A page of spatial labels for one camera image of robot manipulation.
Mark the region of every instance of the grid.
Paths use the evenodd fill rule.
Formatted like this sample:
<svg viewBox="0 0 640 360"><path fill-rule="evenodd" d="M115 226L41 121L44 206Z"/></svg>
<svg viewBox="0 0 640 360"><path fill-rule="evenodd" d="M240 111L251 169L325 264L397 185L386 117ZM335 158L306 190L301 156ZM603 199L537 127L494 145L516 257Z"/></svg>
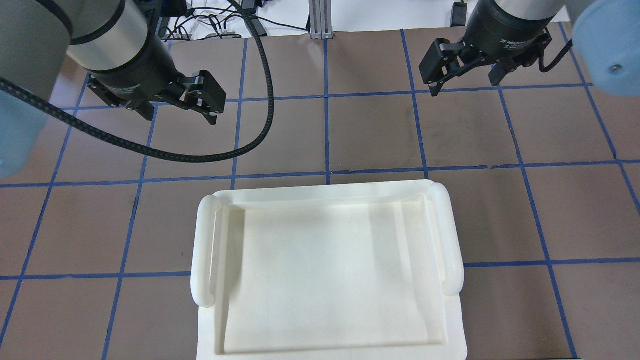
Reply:
<svg viewBox="0 0 640 360"><path fill-rule="evenodd" d="M562 24L560 24L560 30L563 34L564 41L568 41L566 32ZM600 116L600 112L598 107L591 95L590 88L593 86L591 83L587 83L585 77L582 73L580 65L575 57L573 51L570 52L572 61L578 70L581 83L576 84L568 84L568 85L531 85L531 86L498 86L498 87L481 87L481 88L453 88L453 89L443 89L442 92L482 92L482 91L497 91L500 97L500 101L502 103L502 107L504 110L504 114L506 117L507 125L509 130L511 131L511 136L513 137L516 155L518 158L518 163L507 164L507 165L497 165L493 167L489 167L487 165L479 165L479 166L454 166L454 167L430 167L428 165L428 157L426 156L426 152L423 144L422 137L422 129L420 126L420 117L418 111L418 102L417 102L417 94L424 94L428 92L428 90L416 90L414 80L413 80L413 66L410 61L408 46L406 42L406 38L404 35L404 31L401 30L401 38L403 42L404 55L406 58L406 66L410 80L410 91L397 91L397 92L366 92L366 93L356 93L356 94L330 94L329 91L329 60L328 60L328 45L327 40L324 40L324 93L318 95L304 95L304 96L290 96L290 97L276 97L276 101L286 101L286 100L295 100L295 99L324 99L324 125L325 125L325 134L324 134L324 155L325 155L325 171L324 172L289 172L289 173L277 173L277 174L253 174L253 175L238 175L237 174L237 158L234 159L232 174L230 176L201 176L201 177L170 177L170 178L146 178L145 177L145 169L147 166L148 158L145 156L143 159L143 163L140 169L140 176L138 179L131 179L126 181L94 181L94 182L58 182L56 181L56 177L58 175L58 170L60 169L60 165L62 159L65 154L65 149L67 147L68 139L71 134L71 128L67 129L67 133L63 142L63 146L61 148L60 154L58 156L58 160L56 163L56 167L54 169L53 175L51 177L51 181L48 183L23 183L23 184L0 184L0 188L47 188L47 195L45 197L44 203L42 205L42 210L38 216L38 220L33 231L33 236L31 238L31 243L29 244L29 249L24 260L24 264L22 266L22 272L20 275L13 276L2 276L0 275L0 281L15 281L17 280L17 285L15 287L15 291L13 292L12 301L7 312L6 318L3 323L2 333L0 334L0 346L4 340L4 335L6 330L10 324L10 320L12 317L12 312L15 307L15 303L17 297L19 296L20 287L23 280L48 280L48 279L64 279L64 278L72 278L72 279L118 279L115 296L113 299L113 307L111 309L111 316L109 318L108 331L106 340L104 343L104 349L102 352L102 358L106 359L109 351L109 342L111 339L111 333L113 330L113 323L115 319L115 315L118 308L118 300L120 297L120 290L122 288L122 281L125 278L131 277L188 277L190 272L144 272L144 273L127 273L125 272L125 266L127 263L127 256L129 252L129 245L131 243L132 232L134 228L134 223L136 221L136 213L138 210L138 203L140 201L140 195L144 184L146 183L163 183L163 182L174 182L174 181L205 181L205 180L214 180L214 179L228 179L231 182L231 189L235 188L236 179L252 179L252 178L265 178L265 177L299 177L299 176L325 176L326 184L331 183L331 175L341 175L341 174L379 174L379 173L396 173L396 172L422 172L424 173L425 178L429 178L429 172L438 172L438 171L455 171L455 170L481 170L481 169L494 169L494 168L519 168L522 177L524 179L525 188L527 190L529 202L531 204L532 213L534 215L534 220L536 223L536 227L538 230L538 236L540 237L540 243L543 249L545 260L541 261L503 261L503 262L485 262L485 263L465 263L465 268L490 268L490 267L505 267L505 266L545 266L548 269L549 277L552 283L552 287L556 296L557 307L559 310L559 314L561 316L562 324L564 327L564 332L566 335L566 340L571 352L572 357L577 358L577 352L575 346L573 344L570 324L568 323L565 313L564 306L562 301L562 296L560 294L556 276L554 273L554 265L578 265L578 264L594 264L594 263L638 263L640 262L640 258L590 258L590 259L552 259L549 255L547 244L545 241L545 234L540 222L540 218L538 216L538 210L536 207L536 202L534 200L534 195L529 184L529 178L527 176L528 168L536 168L536 167L577 167L577 166L599 166L599 165L617 165L620 168L621 174L625 180L625 183L628 187L629 195L631 196L638 213L640 214L640 202L636 195L635 190L630 182L630 179L623 167L623 164L637 164L640 163L640 159L638 160L618 160L616 149L613 144L611 137L609 136L609 132ZM246 57L247 57L247 48L248 48L248 39L244 40L244 49L243 49L243 59L242 59L242 70L241 70L241 80L240 87L237 99L229 99L227 102L235 102L237 103L237 123L236 123L236 136L235 136L235 148L239 147L239 139L240 139L240 129L241 129L241 114L242 114L242 105L244 102L255 102L255 101L265 101L266 98L247 98L243 97L244 92L244 78L245 78L245 70L246 70ZM81 89L81 93L76 102L76 106L74 108L66 108L64 110L73 111L73 115L76 116L79 110L97 110L97 109L108 109L108 106L89 106L89 107L80 107L80 103L83 98L84 91L86 89L85 79L83 87ZM517 90L517 89L532 89L532 88L584 88L586 91L593 111L598 119L598 123L602 128L602 132L607 140L609 148L614 156L614 160L609 161L583 161L583 162L575 162L575 163L525 163L522 159L522 155L520 153L520 148L518 146L518 140L513 129L513 125L511 123L511 117L509 116L509 109L507 107L504 92L509 90ZM330 111L329 111L329 100L331 98L336 97L371 97L371 96L386 96L386 95L411 95L413 101L413 114L415 117L415 125L417 128L417 135L419 140L420 147L420 156L422 160L422 167L415 168L384 168L384 169L370 169L370 170L356 170L356 171L331 171L330 169L330 141L329 141L329 132L330 132ZM155 104L156 108L160 106L165 106L165 104ZM156 124L156 116L154 115L154 119L151 122L151 127L148 133L147 138L147 146L151 144L154 126ZM33 252L36 239L38 236L38 232L40 230L40 225L42 223L43 216L47 209L47 203L51 196L52 189L58 186L107 186L107 185L121 185L121 184L136 184L137 192L135 201L131 211L131 219L129 221L129 228L127 231L127 238L124 248L124 253L122 254L122 262L120 265L120 271L118 273L104 273L104 274L48 274L48 275L26 275L26 270L29 265L29 260L31 258L31 254Z"/></svg>

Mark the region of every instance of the white tray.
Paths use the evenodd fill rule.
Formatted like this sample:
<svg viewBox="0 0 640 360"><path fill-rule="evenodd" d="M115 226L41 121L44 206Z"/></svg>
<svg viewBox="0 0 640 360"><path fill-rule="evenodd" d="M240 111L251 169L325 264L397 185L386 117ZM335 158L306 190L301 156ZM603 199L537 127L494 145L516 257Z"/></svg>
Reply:
<svg viewBox="0 0 640 360"><path fill-rule="evenodd" d="M198 209L198 360L467 357L460 245L429 180L231 190Z"/></svg>

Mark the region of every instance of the blue tape line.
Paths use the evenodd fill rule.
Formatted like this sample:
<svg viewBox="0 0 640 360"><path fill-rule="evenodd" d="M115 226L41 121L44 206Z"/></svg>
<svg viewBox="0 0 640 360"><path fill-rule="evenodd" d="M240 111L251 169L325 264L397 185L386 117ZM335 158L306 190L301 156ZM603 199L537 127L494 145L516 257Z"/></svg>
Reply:
<svg viewBox="0 0 640 360"><path fill-rule="evenodd" d="M324 63L324 181L331 184L331 159L329 151L329 46L323 39Z"/></svg>
<svg viewBox="0 0 640 360"><path fill-rule="evenodd" d="M324 171L317 172L281 172L277 174L238 175L237 179L261 179L263 177L322 176Z"/></svg>
<svg viewBox="0 0 640 360"><path fill-rule="evenodd" d="M409 95L411 91L387 91L387 92L358 92L354 94L326 94L327 97L369 97L387 95Z"/></svg>
<svg viewBox="0 0 640 360"><path fill-rule="evenodd" d="M191 276L190 271L173 271L173 272L130 272L123 274L123 277L180 277Z"/></svg>
<svg viewBox="0 0 640 360"><path fill-rule="evenodd" d="M640 258L593 258L593 259L562 259L562 260L528 260L528 261L490 261L486 263L465 263L465 268L502 268L518 266L547 266L553 265L590 265L590 264L624 264L640 263ZM59 280L59 279L117 279L119 277L184 277L191 276L190 271L177 272L129 272L97 273L97 274L49 274L49 275L25 275L22 280ZM0 281L15 281L19 275L0 276Z"/></svg>
<svg viewBox="0 0 640 360"><path fill-rule="evenodd" d="M49 274L49 275L25 275L22 280L62 280L62 279L117 279L119 277L180 277L191 276L190 271L172 272L129 272L129 273L97 273L97 274ZM13 281L20 279L19 275L0 276L0 281Z"/></svg>
<svg viewBox="0 0 640 360"><path fill-rule="evenodd" d="M547 262L541 261L496 261L491 263L465 263L465 268L503 268L511 266L546 266Z"/></svg>
<svg viewBox="0 0 640 360"><path fill-rule="evenodd" d="M627 184L627 189L631 194L631 199L633 199L634 204L636 205L636 211L638 212L638 214L640 214L640 201L638 201L638 196L636 195L636 191L634 190L634 187L631 184L631 180L627 175L627 171L625 170L625 167L622 166L622 164L619 164L618 166L620 167L620 171L622 171L622 178L625 180L625 183Z"/></svg>
<svg viewBox="0 0 640 360"><path fill-rule="evenodd" d="M516 137L515 131L513 129L513 123L511 122L511 116L509 114L509 109L507 107L507 103L504 99L504 94L502 93L502 87L498 86L498 94L500 95L500 102L502 103L502 108L504 110L504 116L507 120L507 125L509 126L509 130L511 131L511 137L513 138L513 144L516 148L516 154L518 156L518 163L520 165L520 170L522 171L522 178L524 179L524 184L527 189L527 196L529 197L529 202L531 203L531 210L533 212L533 217L536 221L536 227L538 229L538 235L540 237L540 245L542 246L542 251L545 255L545 261L547 262L547 270L549 271L549 277L551 279L551 285L554 289L554 295L556 296L556 303L558 306L558 312L560 314L560 319L562 320L562 325L564 328L564 335L566 336L567 344L569 346L569 350L573 358L577 358L577 353L575 351L575 345L573 344L573 337L571 335L571 329L569 328L569 323L566 319L566 314L564 312L564 305L562 302L562 298L560 296L560 289L558 288L556 281L556 273L554 272L554 267L551 263L551 257L549 256L549 250L547 248L547 241L545 239L544 232L542 230L542 224L540 222L540 216L538 214L538 209L536 207L536 201L533 198L533 191L531 190L531 184L529 183L529 177L527 176L527 171L524 167L524 161L522 161L522 153L520 152L520 146L518 145L518 139Z"/></svg>
<svg viewBox="0 0 640 360"><path fill-rule="evenodd" d="M440 92L469 92L469 91L496 91L496 88L486 87L486 88L458 88L458 89L442 89ZM416 90L418 94L429 94L429 90Z"/></svg>
<svg viewBox="0 0 640 360"><path fill-rule="evenodd" d="M551 263L553 263L554 265L640 263L640 258L567 259L567 260L552 260Z"/></svg>
<svg viewBox="0 0 640 360"><path fill-rule="evenodd" d="M164 177L144 179L144 183L174 183L176 181L206 181L206 180L229 180L231 175L221 176L191 176L191 177Z"/></svg>
<svg viewBox="0 0 640 360"><path fill-rule="evenodd" d="M560 31L562 32L564 41L568 42L569 39L566 36L566 31L564 30L564 26L562 25L562 23L559 23L559 25L560 25ZM614 146L613 140L611 139L609 131L607 130L607 126L605 125L604 120L602 119L600 110L598 109L598 105L596 104L595 100L593 99L593 96L591 95L591 90L589 89L589 85L587 84L584 78L584 74L582 73L582 69L580 68L580 63L578 63L578 59L575 57L575 53L573 52L573 49L570 51L570 54L571 54L571 58L573 59L573 64L575 65L575 68L578 70L578 75L580 75L582 86L584 86L584 90L587 92L587 96L589 97L589 102L591 103L591 107L593 108L593 113L596 115L596 118L598 119L598 123L600 124L600 128L602 129L602 133L607 139L607 143L609 144L609 148L611 149L613 158L618 161L618 166L620 167L622 178L624 178L625 183L627 185L627 190L631 195L631 199L633 200L634 205L636 205L636 211L638 212L638 214L640 214L640 201L638 201L638 196L636 195L636 191L634 190L634 187L632 186L631 181L629 180L627 171L625 170L625 168L622 166L622 163L618 159L618 152L616 150L616 147Z"/></svg>
<svg viewBox="0 0 640 360"><path fill-rule="evenodd" d="M413 101L413 117L415 118L415 128L418 134L418 146L420 147L420 158L422 160L422 169L424 171L424 178L429 179L429 168L427 166L427 156L424 152L424 140L422 139L422 126L420 126L420 113L418 111L418 100L415 95L415 83L413 81L413 70L411 68L411 58L409 57L409 48L406 45L406 37L404 35L404 29L400 30L400 37L402 38L402 46L404 49L404 59L406 60L406 68L409 74L409 84L411 85L411 98Z"/></svg>
<svg viewBox="0 0 640 360"><path fill-rule="evenodd" d="M80 102L82 101L84 90L86 89L86 84L89 81L89 74L84 77L84 82L82 85L82 89L80 89L80 94L78 95L78 99L76 101L76 107L74 108L73 116L77 115L78 108L80 107ZM40 214L38 215L38 220L36 222L36 226L33 230L33 235L31 237L31 241L29 243L29 249L27 250L27 255L24 258L24 262L22 264L22 271L20 272L20 276L18 278L17 284L15 286L15 290L13 291L13 296L11 298L11 303L9 305L9 309L7 310L6 317L4 318L4 324L2 328L2 333L0 333L0 348L2 347L4 341L4 335L6 334L7 328L9 328L9 322L11 320L11 316L13 314L13 309L15 309L15 303L18 299L18 294L20 293L20 287L22 286L22 280L27 272L27 267L29 266L29 261L31 261L31 255L33 253L33 249L36 245L36 239L38 238L38 233L40 232L40 226L42 225L42 219L44 217L44 213L47 210L47 205L49 203L49 199L51 198L51 192L53 191L53 184L56 182L56 177L58 176L58 170L60 169L60 165L62 164L62 158L65 155L65 150L67 149L67 144L69 142L69 137L71 136L71 126L68 126L67 133L65 135L65 140L62 143L62 148L60 149L60 154L58 155L58 160L56 162L56 167L53 170L53 175L51 176L51 181L49 182L49 187L47 189L47 195L45 196L44 202L42 203L42 209L40 210Z"/></svg>
<svg viewBox="0 0 640 360"><path fill-rule="evenodd" d="M244 49L242 54L242 67L240 71L240 90L238 91L238 109L236 118L236 142L234 143L234 150L237 150L240 146L240 124L242 121L242 103L244 95L244 73L246 72L246 53L249 39L244 40ZM238 158L234 158L234 164L231 170L231 190L236 188L236 172L238 168Z"/></svg>
<svg viewBox="0 0 640 360"><path fill-rule="evenodd" d="M421 167L413 168L377 168L377 169L363 169L363 170L334 170L331 175L349 175L349 174L387 174L394 172L423 172Z"/></svg>
<svg viewBox="0 0 640 360"><path fill-rule="evenodd" d="M429 167L429 171L452 171L452 170L486 170L489 169L486 165L471 165L471 166L458 166L458 167Z"/></svg>
<svg viewBox="0 0 640 360"><path fill-rule="evenodd" d="M525 163L525 168L538 167L581 167L581 166L598 166L598 165L618 165L618 164L640 164L640 160L603 160L603 161L579 161L575 163ZM453 171L453 170L483 170L483 169L501 169L501 168L520 168L519 164L504 164L488 167L487 165L460 165L447 167L428 167L429 171ZM338 170L332 171L332 174L350 174L353 172L361 174L374 174L377 172L415 172L423 171L422 168L397 168L397 169L363 169L356 171ZM278 174L245 174L236 175L236 179L259 179L262 177L287 177L287 176L318 176L325 175L326 172L284 172ZM171 183L176 181L207 181L207 180L229 180L231 175L220 176L192 176L192 177L157 177L144 179L143 183ZM53 186L111 186L111 185L127 185L137 184L139 180L121 180L121 181L86 181L71 183L54 183ZM0 188L44 188L49 183L33 183L33 184L0 184Z"/></svg>
<svg viewBox="0 0 640 360"><path fill-rule="evenodd" d="M502 90L523 90L523 89L553 89L553 88L581 88L583 84L558 84L558 85L520 85L502 86Z"/></svg>
<svg viewBox="0 0 640 360"><path fill-rule="evenodd" d="M151 121L151 127L149 128L149 134L147 137L147 146L151 146L151 142L154 135L154 129L156 127L156 120L158 114L158 107L154 105L154 117ZM136 223L136 215L138 213L138 206L140 204L140 196L142 195L143 180L145 178L145 171L147 169L148 156L145 155L142 160L142 166L140 167L140 178L138 179L138 189L136 191L136 198L133 202L133 208L131 209L131 219L129 220L129 228L127 230L127 239L125 240L124 251L122 253L122 262L120 263L120 272L118 273L118 284L116 285L116 291L113 296L113 305L111 306L111 315L109 316L109 325L107 326L107 335L104 338L104 347L102 348L102 360L106 360L107 353L109 352L109 344L111 343L111 334L113 333L113 322L115 321L116 312L118 309L118 301L120 300L120 291L122 290L122 280L124 278L125 268L127 266L127 258L129 257L129 248L131 246L131 237L133 235L134 225Z"/></svg>
<svg viewBox="0 0 640 360"><path fill-rule="evenodd" d="M82 108L79 108L79 111L88 111L88 110L107 110L107 109L117 109L119 108L119 106L116 107L111 107L108 105L99 105L99 106L83 106Z"/></svg>
<svg viewBox="0 0 640 360"><path fill-rule="evenodd" d="M278 96L273 99L276 101L283 100L307 100L307 99L320 99L324 97L324 95L298 95L298 96ZM269 100L267 97L252 97L249 99L243 99L244 102L255 102L255 101L267 101Z"/></svg>

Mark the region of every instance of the tray handle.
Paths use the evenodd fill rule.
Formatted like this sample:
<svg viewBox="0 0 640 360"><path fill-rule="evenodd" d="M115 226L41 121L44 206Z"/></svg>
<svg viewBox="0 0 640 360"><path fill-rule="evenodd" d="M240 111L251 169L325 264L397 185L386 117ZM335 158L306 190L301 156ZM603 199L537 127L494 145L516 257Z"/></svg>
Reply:
<svg viewBox="0 0 640 360"><path fill-rule="evenodd" d="M433 202L436 222L440 235L440 251L444 260L445 280L442 291L447 296L456 296L465 282L465 269L460 252L460 242L453 219L451 198L443 184L432 184L426 193L427 200Z"/></svg>
<svg viewBox="0 0 640 360"><path fill-rule="evenodd" d="M213 241L216 226L220 226L222 201L208 195L200 202L196 220L196 235L191 263L191 296L200 307L211 307L216 296L211 290Z"/></svg>

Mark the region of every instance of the floor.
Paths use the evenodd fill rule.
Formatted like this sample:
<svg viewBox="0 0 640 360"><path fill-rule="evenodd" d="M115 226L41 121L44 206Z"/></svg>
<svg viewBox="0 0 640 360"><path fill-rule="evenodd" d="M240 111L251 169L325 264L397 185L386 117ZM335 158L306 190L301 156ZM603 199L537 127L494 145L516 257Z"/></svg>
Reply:
<svg viewBox="0 0 640 360"><path fill-rule="evenodd" d="M276 119L236 160L185 165L51 120L27 167L0 181L0 359L194 359L195 215L224 189L423 179L453 201L469 359L636 359L640 353L640 99L606 96L574 54L488 87L488 69L435 98L417 65L464 29L264 39ZM569 24L551 27L557 53ZM52 102L169 151L223 152L266 112L253 42L174 42L186 74L228 93L210 126L158 106L144 121L85 91L66 63Z"/></svg>

